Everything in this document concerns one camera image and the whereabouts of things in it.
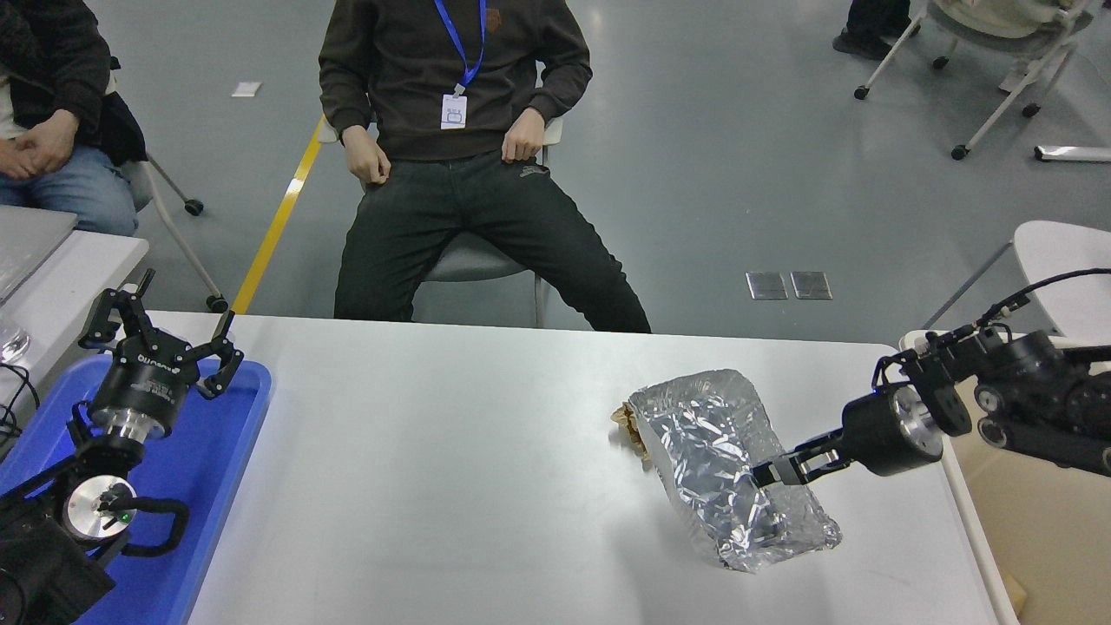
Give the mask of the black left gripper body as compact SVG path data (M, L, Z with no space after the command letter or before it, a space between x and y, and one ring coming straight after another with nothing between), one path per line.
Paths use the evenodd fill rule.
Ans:
M153 419L160 429L174 427L199 369L194 361L177 360L191 347L187 341L158 337L154 344L124 337L116 345L114 360L89 406L96 427L107 429L109 419L126 411Z

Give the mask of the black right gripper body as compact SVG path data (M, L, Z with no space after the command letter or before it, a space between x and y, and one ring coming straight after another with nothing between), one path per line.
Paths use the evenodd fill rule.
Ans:
M885 386L850 401L842 414L840 448L881 477L921 465L914 415L917 393L909 386Z

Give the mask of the person's left hand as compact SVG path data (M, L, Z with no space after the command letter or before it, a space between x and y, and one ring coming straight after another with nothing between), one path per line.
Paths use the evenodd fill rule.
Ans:
M58 109L36 127L16 138L17 153L30 175L52 174L66 167L73 154L80 122L76 114Z
M544 145L544 135L546 118L536 108L526 108L503 139L501 160L513 163L536 158Z

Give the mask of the person's right hand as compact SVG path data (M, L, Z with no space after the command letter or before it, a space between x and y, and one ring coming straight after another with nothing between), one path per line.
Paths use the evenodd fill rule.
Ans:
M366 127L348 127L339 138L346 147L349 173L366 185L384 185L391 174L391 162Z
M13 181L27 181L39 175L36 155L28 147L20 147L16 139L1 140L1 174Z

